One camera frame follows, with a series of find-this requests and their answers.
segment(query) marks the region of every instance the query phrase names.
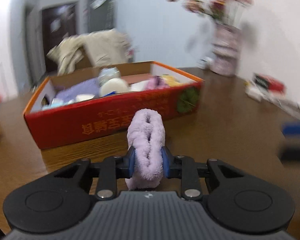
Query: red box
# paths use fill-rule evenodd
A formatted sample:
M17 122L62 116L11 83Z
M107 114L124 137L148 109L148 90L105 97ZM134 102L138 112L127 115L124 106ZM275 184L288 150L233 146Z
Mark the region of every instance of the red box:
M277 91L280 93L284 93L285 91L285 85L279 80L276 80L270 76L254 74L253 81L257 86L262 87L267 91Z
M97 77L100 68L85 68L63 76L47 77L23 112L30 133L40 149L78 143L126 129L135 112L143 108L158 111L163 120L197 110L202 79L159 62L113 66L119 69L125 79L170 74L183 85L117 94L42 111L42 100L52 101L58 87L68 88Z

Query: brown table surface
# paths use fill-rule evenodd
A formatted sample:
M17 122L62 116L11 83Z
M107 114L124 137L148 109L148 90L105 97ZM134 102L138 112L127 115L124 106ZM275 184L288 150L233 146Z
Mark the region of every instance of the brown table surface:
M197 162L221 159L287 190L296 203L289 233L300 239L300 165L283 167L277 158L284 140L281 125L293 120L268 102L245 95L244 81L200 69L186 69L206 80L196 114L164 122L166 141L173 155L189 155ZM48 172L79 158L101 161L124 155L126 132L41 152L22 117L30 95L0 104L0 228L10 231L2 212L5 197ZM164 179L158 190L178 190L180 182ZM119 180L119 189L126 189ZM206 191L204 180L202 187Z

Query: pink vase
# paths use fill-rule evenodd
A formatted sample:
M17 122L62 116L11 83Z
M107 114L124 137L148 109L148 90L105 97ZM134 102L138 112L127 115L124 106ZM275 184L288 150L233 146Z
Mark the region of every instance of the pink vase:
M233 26L216 24L210 70L222 76L234 76L241 51L241 31Z

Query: purple cloth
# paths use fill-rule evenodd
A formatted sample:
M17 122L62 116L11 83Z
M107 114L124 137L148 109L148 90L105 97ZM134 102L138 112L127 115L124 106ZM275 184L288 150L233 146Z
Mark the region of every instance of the purple cloth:
M160 76L154 76L149 79L145 86L145 90L164 89L169 88L164 79Z
M75 97L81 94L92 94L99 96L99 88L98 79L92 78L74 85L66 90L58 92L55 98L61 99L66 103L72 99L75 100Z

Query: purple towel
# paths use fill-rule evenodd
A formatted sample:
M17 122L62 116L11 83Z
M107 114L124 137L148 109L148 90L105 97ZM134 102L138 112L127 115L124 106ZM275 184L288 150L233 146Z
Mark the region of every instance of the purple towel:
M99 96L99 88L98 79L91 78L66 90L60 91L56 94L55 98L61 99L63 102L69 102L70 100L75 100L75 97L81 94L92 94Z
M129 147L136 149L134 173L126 179L128 189L157 187L163 176L161 147L165 142L161 115L150 109L137 111L127 139Z

